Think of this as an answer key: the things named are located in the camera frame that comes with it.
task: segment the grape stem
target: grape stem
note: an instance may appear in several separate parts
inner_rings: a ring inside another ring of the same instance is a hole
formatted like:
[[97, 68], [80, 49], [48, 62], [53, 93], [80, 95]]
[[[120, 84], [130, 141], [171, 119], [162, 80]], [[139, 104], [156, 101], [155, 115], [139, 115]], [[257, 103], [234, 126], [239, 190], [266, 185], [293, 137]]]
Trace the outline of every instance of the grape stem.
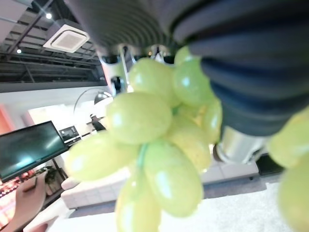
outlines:
[[148, 147], [148, 144], [142, 144], [141, 147], [140, 147], [139, 158], [138, 158], [138, 161], [137, 161], [137, 166], [139, 168], [143, 167], [147, 147]]
[[180, 107], [180, 106], [176, 106], [176, 107], [172, 108], [172, 113], [173, 113], [173, 115], [178, 114], [179, 107]]

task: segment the monitor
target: monitor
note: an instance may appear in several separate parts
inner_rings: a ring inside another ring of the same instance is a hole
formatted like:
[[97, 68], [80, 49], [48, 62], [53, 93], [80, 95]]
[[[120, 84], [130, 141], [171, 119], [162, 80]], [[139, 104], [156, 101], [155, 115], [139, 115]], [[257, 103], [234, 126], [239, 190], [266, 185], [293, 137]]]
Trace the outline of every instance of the monitor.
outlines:
[[67, 150], [52, 121], [0, 135], [0, 179], [9, 181]]

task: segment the green grape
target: green grape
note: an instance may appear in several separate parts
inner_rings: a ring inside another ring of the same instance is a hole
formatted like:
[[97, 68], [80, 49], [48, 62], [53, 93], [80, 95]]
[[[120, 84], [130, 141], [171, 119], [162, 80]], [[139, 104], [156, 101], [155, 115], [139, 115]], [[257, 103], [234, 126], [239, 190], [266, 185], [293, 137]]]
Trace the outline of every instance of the green grape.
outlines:
[[203, 197], [203, 186], [192, 162], [163, 139], [148, 144], [144, 171], [160, 206], [175, 217], [191, 215]]
[[171, 120], [167, 104], [148, 93], [119, 94], [106, 109], [109, 132], [127, 144], [142, 144], [158, 138], [168, 130]]
[[184, 62], [174, 71], [173, 88], [176, 96], [190, 106], [208, 106], [215, 99], [199, 63], [198, 59]]
[[180, 65], [192, 59], [200, 59], [200, 57], [192, 55], [189, 51], [189, 47], [185, 46], [179, 49], [179, 51], [176, 53], [174, 64]]
[[297, 165], [300, 157], [309, 152], [308, 112], [306, 110], [294, 116], [267, 145], [271, 158], [282, 167]]
[[130, 84], [135, 92], [152, 93], [175, 107], [180, 100], [172, 88], [173, 69], [153, 59], [142, 58], [129, 72]]
[[279, 209], [297, 232], [309, 231], [309, 153], [283, 176], [279, 187]]
[[215, 100], [202, 117], [202, 129], [206, 132], [209, 142], [215, 144], [220, 138], [222, 123], [222, 108], [218, 100]]
[[80, 181], [101, 179], [136, 159], [139, 149], [139, 145], [118, 142], [104, 130], [70, 149], [65, 160], [66, 171]]
[[182, 116], [175, 116], [166, 139], [177, 145], [191, 160], [199, 173], [211, 164], [209, 140], [196, 124]]
[[199, 127], [202, 126], [203, 116], [207, 110], [205, 105], [201, 107], [193, 107], [188, 105], [180, 105], [177, 108], [177, 115], [181, 115], [194, 123], [196, 123]]
[[158, 232], [161, 209], [142, 172], [131, 176], [116, 204], [118, 232]]

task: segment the white cushion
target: white cushion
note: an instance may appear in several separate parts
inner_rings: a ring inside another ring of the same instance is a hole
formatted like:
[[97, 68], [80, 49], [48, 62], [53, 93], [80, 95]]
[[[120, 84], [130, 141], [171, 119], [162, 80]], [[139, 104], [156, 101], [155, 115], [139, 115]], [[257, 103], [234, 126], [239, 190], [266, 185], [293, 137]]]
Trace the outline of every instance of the white cushion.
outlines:
[[77, 186], [80, 182], [78, 180], [75, 180], [73, 177], [69, 177], [65, 181], [61, 183], [61, 187], [63, 190], [72, 189], [75, 186]]
[[83, 181], [74, 188], [64, 191], [61, 198], [69, 209], [114, 201], [130, 172], [127, 168], [96, 181]]

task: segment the ceiling air conditioner vent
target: ceiling air conditioner vent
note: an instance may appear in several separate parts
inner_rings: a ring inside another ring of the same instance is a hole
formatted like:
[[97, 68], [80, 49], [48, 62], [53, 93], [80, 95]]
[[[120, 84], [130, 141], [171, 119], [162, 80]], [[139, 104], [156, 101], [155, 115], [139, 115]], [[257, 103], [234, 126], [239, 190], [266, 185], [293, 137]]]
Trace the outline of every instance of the ceiling air conditioner vent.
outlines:
[[43, 47], [73, 53], [89, 40], [89, 35], [77, 28], [80, 27], [68, 20], [56, 21], [48, 30], [49, 40]]

